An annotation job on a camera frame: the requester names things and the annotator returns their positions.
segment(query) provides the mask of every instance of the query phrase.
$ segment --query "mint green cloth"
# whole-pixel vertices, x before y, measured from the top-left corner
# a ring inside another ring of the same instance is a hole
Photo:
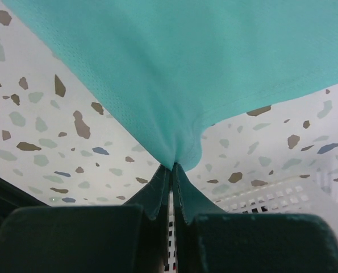
[[[168,168],[213,123],[338,83],[338,0],[3,1]]]

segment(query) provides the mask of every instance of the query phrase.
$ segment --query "terrazzo pattern ceiling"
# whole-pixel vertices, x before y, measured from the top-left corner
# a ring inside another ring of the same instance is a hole
[[[219,122],[202,146],[187,174],[214,201],[299,176],[338,202],[338,85]],[[0,3],[0,177],[49,205],[122,204],[157,167]]]

